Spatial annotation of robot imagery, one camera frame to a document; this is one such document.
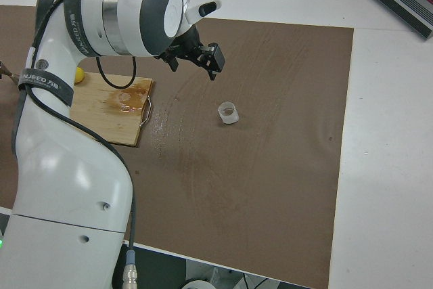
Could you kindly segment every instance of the wooden cutting board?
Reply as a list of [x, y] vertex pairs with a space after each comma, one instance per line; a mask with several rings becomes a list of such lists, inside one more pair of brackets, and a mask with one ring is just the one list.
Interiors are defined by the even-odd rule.
[[[126, 85], [131, 79], [106, 76], [115, 85]], [[84, 80], [74, 86], [70, 116], [110, 143], [136, 146], [151, 87], [152, 79], [137, 77], [129, 88], [115, 89], [100, 74], [86, 72]]]

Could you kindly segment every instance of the water stain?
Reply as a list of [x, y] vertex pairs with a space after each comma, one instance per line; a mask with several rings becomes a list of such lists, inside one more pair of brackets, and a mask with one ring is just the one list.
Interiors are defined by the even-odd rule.
[[107, 104], [121, 112], [140, 112], [146, 102], [147, 93], [148, 89], [139, 85], [115, 90], [108, 96]]

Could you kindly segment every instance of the white cup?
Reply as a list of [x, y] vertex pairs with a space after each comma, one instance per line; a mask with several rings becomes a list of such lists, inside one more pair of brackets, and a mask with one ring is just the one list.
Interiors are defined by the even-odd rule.
[[239, 115], [237, 115], [236, 107], [231, 102], [222, 103], [218, 107], [218, 113], [221, 117], [221, 120], [223, 120], [226, 125], [230, 125], [239, 121]]

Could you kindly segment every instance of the white robotic arm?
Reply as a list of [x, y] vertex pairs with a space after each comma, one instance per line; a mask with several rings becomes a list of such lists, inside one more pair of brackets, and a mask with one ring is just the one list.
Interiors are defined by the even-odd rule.
[[[162, 58], [175, 70], [181, 58], [213, 79], [224, 58], [216, 43], [201, 44], [194, 24], [220, 6], [218, 0], [39, 0], [20, 80], [18, 193], [0, 248], [0, 288], [111, 288], [133, 187], [113, 147], [71, 126], [76, 67], [87, 56], [133, 55]], [[136, 288], [133, 267], [127, 271], [124, 287]]]

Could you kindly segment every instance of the cable connector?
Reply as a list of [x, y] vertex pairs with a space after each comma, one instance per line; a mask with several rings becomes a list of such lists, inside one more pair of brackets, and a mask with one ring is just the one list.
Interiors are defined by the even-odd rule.
[[122, 289], [137, 289], [137, 268], [135, 266], [135, 251], [127, 251], [127, 264], [123, 269]]

